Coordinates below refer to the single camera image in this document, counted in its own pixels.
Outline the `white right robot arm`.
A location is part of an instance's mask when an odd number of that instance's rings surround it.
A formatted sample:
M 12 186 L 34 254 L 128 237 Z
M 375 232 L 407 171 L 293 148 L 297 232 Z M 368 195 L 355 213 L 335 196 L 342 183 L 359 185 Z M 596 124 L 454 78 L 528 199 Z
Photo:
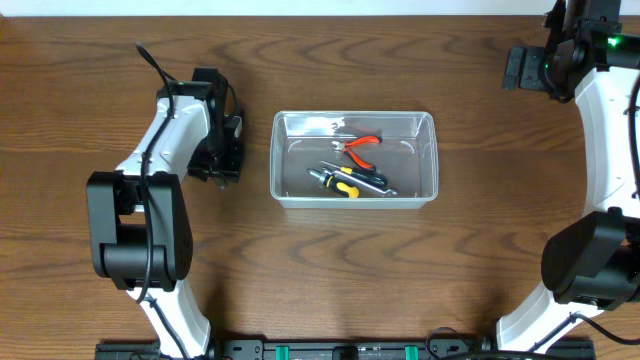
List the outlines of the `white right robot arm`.
M 585 141 L 582 217 L 552 236 L 541 281 L 495 327 L 502 358 L 575 358 L 564 336 L 581 323 L 639 300 L 639 39 L 622 31 L 621 4 L 557 0 L 545 46 L 515 46 L 503 87 L 574 102 Z

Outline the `red handled pliers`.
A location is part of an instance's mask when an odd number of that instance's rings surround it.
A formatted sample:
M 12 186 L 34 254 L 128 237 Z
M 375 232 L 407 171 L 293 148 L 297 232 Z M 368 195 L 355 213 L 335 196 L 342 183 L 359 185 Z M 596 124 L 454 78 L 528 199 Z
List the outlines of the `red handled pliers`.
M 362 158 L 358 151 L 360 148 L 367 149 L 380 145 L 382 142 L 383 139 L 381 137 L 368 135 L 347 141 L 332 141 L 331 147 L 334 151 L 346 155 L 359 169 L 376 172 L 376 166 Z

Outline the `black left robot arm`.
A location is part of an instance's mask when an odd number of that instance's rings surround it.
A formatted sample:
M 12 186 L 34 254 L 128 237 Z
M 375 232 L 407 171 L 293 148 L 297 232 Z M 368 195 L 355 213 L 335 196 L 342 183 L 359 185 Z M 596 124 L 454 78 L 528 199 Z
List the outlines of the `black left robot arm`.
M 181 184 L 186 177 L 236 182 L 244 160 L 243 113 L 215 68 L 191 80 L 170 76 L 157 93 L 154 120 L 134 151 L 86 185 L 95 272 L 138 302 L 158 338 L 97 345 L 98 359 L 213 359 L 212 327 L 187 280 L 193 234 Z

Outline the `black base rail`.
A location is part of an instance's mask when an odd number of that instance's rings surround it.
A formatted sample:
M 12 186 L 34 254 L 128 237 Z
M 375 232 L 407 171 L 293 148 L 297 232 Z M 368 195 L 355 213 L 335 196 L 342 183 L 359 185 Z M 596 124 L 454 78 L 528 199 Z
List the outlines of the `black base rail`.
M 426 341 L 396 342 L 263 342 L 261 340 L 216 340 L 205 355 L 191 359 L 225 360 L 367 360 L 397 359 L 426 360 L 451 359 L 472 350 L 460 339 L 432 339 L 427 350 Z M 595 360 L 596 352 L 590 340 L 561 340 L 540 355 L 571 360 Z M 94 359 L 178 359 L 161 353 L 159 342 L 154 343 L 104 343 L 95 348 Z

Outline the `small hammer black handle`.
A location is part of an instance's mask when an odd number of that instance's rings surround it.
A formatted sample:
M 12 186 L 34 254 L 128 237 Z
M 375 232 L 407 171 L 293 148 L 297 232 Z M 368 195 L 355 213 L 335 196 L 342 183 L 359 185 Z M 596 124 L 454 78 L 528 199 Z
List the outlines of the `small hammer black handle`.
M 228 182 L 224 179 L 217 179 L 216 185 L 221 189 L 225 190 L 227 188 Z

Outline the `slim black yellow screwdriver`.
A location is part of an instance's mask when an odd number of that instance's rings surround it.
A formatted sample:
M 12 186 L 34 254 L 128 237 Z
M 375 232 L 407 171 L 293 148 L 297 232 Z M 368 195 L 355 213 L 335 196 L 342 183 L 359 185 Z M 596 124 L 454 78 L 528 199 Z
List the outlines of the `slim black yellow screwdriver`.
M 321 160 L 320 163 L 332 170 L 342 171 L 348 175 L 353 176 L 354 178 L 367 182 L 376 187 L 383 188 L 388 185 L 387 178 L 383 175 L 377 174 L 375 171 L 368 171 L 368 170 L 362 170 L 359 168 L 341 166 L 341 165 L 330 163 L 324 160 Z

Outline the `stubby yellow black screwdriver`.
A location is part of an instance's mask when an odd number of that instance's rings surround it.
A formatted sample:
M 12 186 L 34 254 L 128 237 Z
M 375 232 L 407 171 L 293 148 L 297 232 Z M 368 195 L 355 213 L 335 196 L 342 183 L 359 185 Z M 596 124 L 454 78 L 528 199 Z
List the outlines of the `stubby yellow black screwdriver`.
M 359 189 L 332 174 L 320 173 L 314 169 L 308 169 L 307 173 L 313 177 L 324 188 L 331 189 L 336 194 L 345 198 L 358 198 L 360 196 Z

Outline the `silver offset ring wrench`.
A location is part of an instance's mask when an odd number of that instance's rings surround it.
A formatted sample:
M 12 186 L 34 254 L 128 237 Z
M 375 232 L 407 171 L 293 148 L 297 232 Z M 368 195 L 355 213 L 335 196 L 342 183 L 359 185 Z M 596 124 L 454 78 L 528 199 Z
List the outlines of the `silver offset ring wrench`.
M 380 187 L 380 186 L 374 185 L 373 183 L 367 180 L 359 179 L 357 177 L 354 177 L 353 175 L 347 174 L 342 171 L 335 170 L 335 171 L 332 171 L 332 174 L 339 179 L 350 181 L 355 184 L 361 185 L 367 188 L 368 190 L 374 193 L 377 193 L 381 196 L 397 196 L 398 195 L 398 191 L 394 188 Z

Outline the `clear plastic storage container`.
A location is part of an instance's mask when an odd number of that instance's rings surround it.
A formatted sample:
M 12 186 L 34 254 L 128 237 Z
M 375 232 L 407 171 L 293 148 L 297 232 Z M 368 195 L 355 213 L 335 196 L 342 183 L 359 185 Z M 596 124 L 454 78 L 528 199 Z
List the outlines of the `clear plastic storage container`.
M 285 208 L 419 209 L 439 192 L 434 120 L 423 111 L 281 111 L 270 191 Z

